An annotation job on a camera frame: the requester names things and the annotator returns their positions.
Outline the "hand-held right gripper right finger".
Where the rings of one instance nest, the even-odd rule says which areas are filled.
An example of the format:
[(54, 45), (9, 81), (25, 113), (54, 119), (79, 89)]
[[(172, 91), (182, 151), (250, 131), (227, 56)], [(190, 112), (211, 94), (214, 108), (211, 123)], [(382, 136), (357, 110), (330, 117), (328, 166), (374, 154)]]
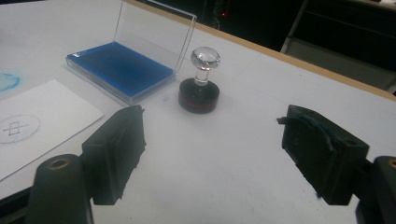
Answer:
[(281, 146), (317, 195), (329, 205), (347, 205), (352, 179), (369, 146), (318, 112), (290, 105), (279, 118), (284, 126)]

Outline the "blue ink pad clear case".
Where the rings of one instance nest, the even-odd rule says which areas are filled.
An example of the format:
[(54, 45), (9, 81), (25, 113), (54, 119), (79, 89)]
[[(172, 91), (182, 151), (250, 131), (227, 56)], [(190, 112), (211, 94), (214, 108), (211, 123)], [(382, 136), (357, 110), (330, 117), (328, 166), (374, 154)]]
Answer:
[(70, 68), (132, 105), (172, 82), (196, 16), (155, 0), (123, 0), (113, 40), (66, 56)]

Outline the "black stamp clear knob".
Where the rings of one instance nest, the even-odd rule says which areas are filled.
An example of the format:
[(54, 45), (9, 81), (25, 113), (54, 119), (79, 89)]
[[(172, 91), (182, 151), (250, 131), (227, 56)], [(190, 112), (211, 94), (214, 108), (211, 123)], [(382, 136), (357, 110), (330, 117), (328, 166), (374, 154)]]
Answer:
[(178, 103), (191, 113), (210, 113), (217, 106), (219, 87), (208, 80), (208, 75), (219, 66), (220, 56), (210, 47), (199, 47), (191, 53), (191, 63), (196, 68), (195, 76), (180, 83)]

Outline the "black equipment with red light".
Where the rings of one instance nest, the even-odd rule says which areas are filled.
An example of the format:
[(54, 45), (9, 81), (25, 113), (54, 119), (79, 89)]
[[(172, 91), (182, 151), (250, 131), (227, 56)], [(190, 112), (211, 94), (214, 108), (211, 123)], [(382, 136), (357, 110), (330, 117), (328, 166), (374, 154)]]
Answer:
[(229, 30), (238, 23), (239, 0), (202, 0), (199, 22), (217, 30)]

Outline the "white paper sheet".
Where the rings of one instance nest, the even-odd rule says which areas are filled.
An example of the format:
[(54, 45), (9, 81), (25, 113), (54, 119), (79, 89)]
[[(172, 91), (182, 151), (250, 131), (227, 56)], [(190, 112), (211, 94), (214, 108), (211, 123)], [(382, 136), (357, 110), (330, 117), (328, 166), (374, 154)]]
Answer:
[(0, 180), (102, 116), (56, 80), (0, 102)]

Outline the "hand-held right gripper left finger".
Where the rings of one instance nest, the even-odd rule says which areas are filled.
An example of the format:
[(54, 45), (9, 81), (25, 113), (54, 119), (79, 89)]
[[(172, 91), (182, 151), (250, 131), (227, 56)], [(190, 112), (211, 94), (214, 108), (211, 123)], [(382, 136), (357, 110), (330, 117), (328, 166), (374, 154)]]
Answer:
[(122, 198), (146, 146), (143, 112), (140, 105), (117, 111), (82, 144), (82, 167), (94, 204), (114, 205)]

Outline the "white table cover board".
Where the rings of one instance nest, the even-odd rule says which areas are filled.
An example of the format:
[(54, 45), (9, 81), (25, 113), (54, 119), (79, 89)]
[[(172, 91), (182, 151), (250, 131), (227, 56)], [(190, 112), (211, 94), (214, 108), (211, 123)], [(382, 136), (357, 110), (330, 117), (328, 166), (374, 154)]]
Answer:
[[(108, 42), (118, 0), (0, 6), (0, 73), (21, 79), (0, 102), (50, 80), (110, 116), (117, 100), (72, 74), (68, 53)], [(319, 112), (396, 157), (396, 97), (218, 30), (197, 25), (193, 47), (221, 57), (217, 108), (194, 115), (172, 83), (143, 102), (147, 147), (120, 201), (96, 206), (95, 224), (355, 224), (353, 205), (320, 200), (282, 149), (289, 105)]]

